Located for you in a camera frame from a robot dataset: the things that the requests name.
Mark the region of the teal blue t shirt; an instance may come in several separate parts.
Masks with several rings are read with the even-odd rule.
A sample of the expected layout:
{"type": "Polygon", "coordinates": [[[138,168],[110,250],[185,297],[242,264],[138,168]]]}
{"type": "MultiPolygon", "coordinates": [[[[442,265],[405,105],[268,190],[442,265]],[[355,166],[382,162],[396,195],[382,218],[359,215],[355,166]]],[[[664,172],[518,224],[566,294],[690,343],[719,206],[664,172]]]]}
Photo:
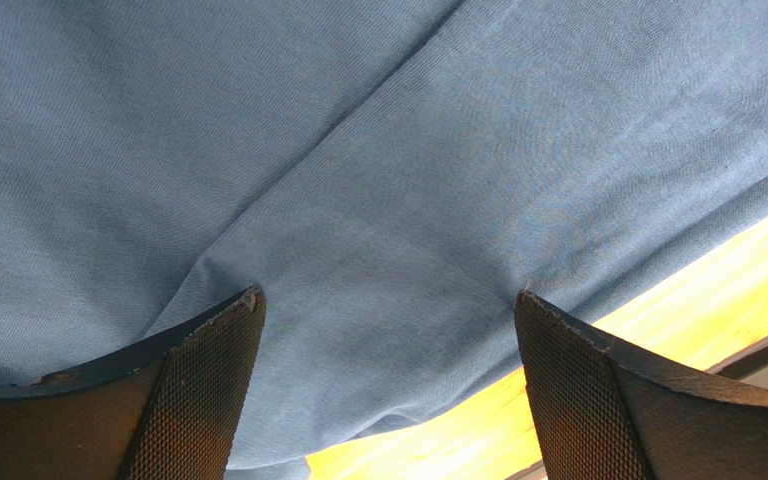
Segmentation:
{"type": "Polygon", "coordinates": [[[766,216],[768,1],[0,1],[0,385],[258,285],[239,479],[766,216]]]}

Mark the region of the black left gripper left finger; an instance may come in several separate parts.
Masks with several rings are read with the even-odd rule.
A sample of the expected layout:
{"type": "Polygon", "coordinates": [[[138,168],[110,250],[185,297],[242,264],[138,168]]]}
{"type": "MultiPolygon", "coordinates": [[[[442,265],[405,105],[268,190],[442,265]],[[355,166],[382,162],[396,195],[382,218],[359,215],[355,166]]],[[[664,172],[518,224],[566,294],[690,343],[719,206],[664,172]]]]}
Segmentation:
{"type": "Polygon", "coordinates": [[[178,326],[0,386],[0,479],[220,479],[264,327],[250,287],[178,326]]]}

